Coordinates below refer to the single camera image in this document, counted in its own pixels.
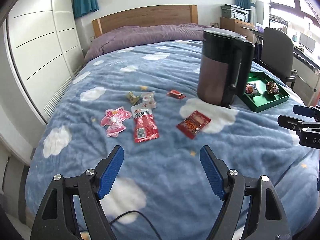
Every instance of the red pouch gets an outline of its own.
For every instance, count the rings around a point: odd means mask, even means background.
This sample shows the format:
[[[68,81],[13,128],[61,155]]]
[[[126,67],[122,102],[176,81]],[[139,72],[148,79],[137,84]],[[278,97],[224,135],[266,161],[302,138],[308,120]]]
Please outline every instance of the red pouch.
[[[167,93],[167,96],[169,97],[173,97],[173,98],[177,98],[177,99],[183,99],[185,98],[186,96],[182,93],[180,93],[179,91],[177,90],[171,90]]]
[[[144,142],[159,137],[158,128],[153,120],[152,110],[149,108],[132,111],[136,123],[134,142]]]
[[[205,127],[211,119],[197,110],[189,115],[184,121],[177,125],[177,128],[182,131],[187,137],[193,139],[198,132]]]

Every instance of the candy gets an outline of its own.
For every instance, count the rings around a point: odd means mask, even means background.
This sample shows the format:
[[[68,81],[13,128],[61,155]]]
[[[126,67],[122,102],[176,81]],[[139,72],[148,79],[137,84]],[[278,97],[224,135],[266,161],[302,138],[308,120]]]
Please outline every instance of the candy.
[[[177,98],[177,99],[183,99],[185,98],[186,96],[182,93],[180,93],[179,91],[177,90],[171,90],[167,93],[167,96],[169,97],[173,97],[173,98]]]
[[[103,127],[109,125],[107,128],[107,136],[118,137],[119,133],[126,129],[122,122],[131,118],[132,114],[126,111],[123,106],[114,109],[108,109],[106,115],[101,120],[100,125]]]
[[[272,94],[272,95],[279,95],[280,94],[279,88],[278,88],[276,82],[273,82],[273,81],[269,81],[266,84],[266,90],[267,90],[268,94]]]
[[[131,107],[131,112],[136,123],[134,142],[144,142],[159,137],[158,128],[155,124],[150,104],[142,102]]]
[[[257,95],[259,92],[257,90],[257,84],[247,84],[247,86],[245,87],[245,93],[249,96],[249,97],[253,97],[255,95]]]
[[[193,139],[203,127],[205,127],[211,119],[197,110],[189,115],[184,121],[177,125],[177,128],[182,131],[187,137]]]
[[[148,102],[149,107],[156,108],[156,101],[154,99],[154,96],[155,96],[155,92],[154,91],[142,93],[141,96],[142,96],[142,101],[143,102]]]
[[[130,100],[130,103],[134,106],[140,99],[141,96],[135,96],[132,91],[127,94],[127,98]]]

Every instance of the wardrobe vent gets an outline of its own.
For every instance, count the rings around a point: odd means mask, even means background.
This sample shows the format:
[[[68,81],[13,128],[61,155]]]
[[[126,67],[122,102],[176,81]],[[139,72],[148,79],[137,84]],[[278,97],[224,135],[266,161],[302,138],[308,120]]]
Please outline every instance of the wardrobe vent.
[[[72,79],[69,77],[62,86],[58,89],[58,91],[53,95],[53,97],[49,100],[47,105],[44,107],[44,112],[47,114],[47,116],[50,118],[51,114],[59,102],[60,98],[63,96],[64,92],[66,91],[68,85],[71,83]]]
[[[79,72],[84,68],[85,65],[86,63],[82,62],[82,64],[73,71],[73,74],[75,75],[75,77],[79,74]]]

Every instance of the cartoon character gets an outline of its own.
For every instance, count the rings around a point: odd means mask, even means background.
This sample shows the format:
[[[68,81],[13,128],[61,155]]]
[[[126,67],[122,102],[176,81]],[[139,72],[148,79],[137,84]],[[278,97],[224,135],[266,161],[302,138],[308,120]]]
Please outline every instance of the cartoon character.
[[[103,127],[109,125],[107,128],[107,136],[118,137],[119,133],[126,129],[122,122],[131,118],[132,114],[126,111],[123,106],[114,109],[108,109],[106,116],[101,120],[100,125]]]

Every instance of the gray chair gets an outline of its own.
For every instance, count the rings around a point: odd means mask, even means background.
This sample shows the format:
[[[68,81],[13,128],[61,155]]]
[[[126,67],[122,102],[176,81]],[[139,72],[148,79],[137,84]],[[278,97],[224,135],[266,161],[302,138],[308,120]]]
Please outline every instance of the gray chair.
[[[293,89],[297,71],[292,70],[294,45],[287,34],[278,29],[265,28],[260,63],[283,83]]]

